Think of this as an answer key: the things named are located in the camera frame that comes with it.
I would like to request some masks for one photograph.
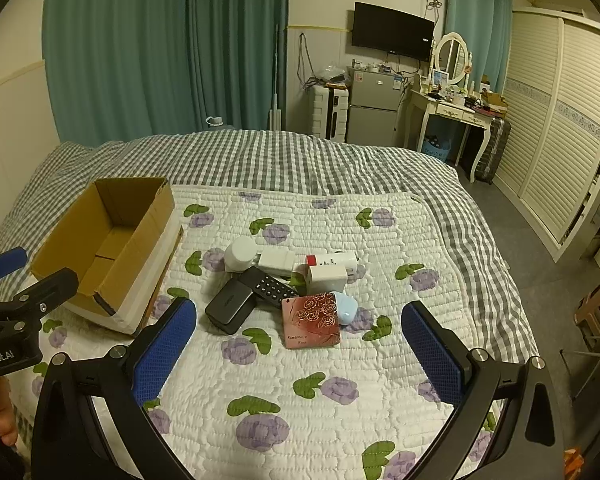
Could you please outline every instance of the human hand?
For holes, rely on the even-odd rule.
[[[18,428],[9,392],[11,387],[5,377],[0,377],[0,439],[5,446],[13,446],[18,439]]]

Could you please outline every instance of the white wardrobe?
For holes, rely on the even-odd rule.
[[[515,10],[504,97],[511,133],[494,182],[557,260],[600,174],[600,25]]]

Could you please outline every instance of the wooden drawer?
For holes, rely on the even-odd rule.
[[[438,115],[442,115],[445,117],[451,117],[452,119],[456,119],[458,121],[462,120],[462,114],[464,113],[459,108],[453,108],[452,106],[443,105],[440,103],[438,108],[436,109],[436,113]]]
[[[471,112],[464,112],[462,120],[465,123],[475,124],[481,128],[487,129],[491,127],[491,118],[480,114],[472,114]]]

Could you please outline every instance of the checkered gray bedsheet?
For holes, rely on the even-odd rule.
[[[65,142],[40,165],[0,229],[0,252],[35,254],[88,183],[110,176],[166,176],[172,184],[249,187],[303,194],[409,191],[426,200],[458,265],[480,345],[523,362],[537,353],[520,296],[493,236],[456,172],[401,148],[353,146],[287,132],[222,130],[153,136],[85,148]],[[0,301],[26,278],[0,281]]]

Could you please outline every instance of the sliding wardrobe door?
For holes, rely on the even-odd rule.
[[[522,200],[560,242],[600,163],[600,32],[565,20],[555,105]]]
[[[559,19],[513,13],[505,97],[511,133],[498,176],[519,194],[538,147],[554,91]]]

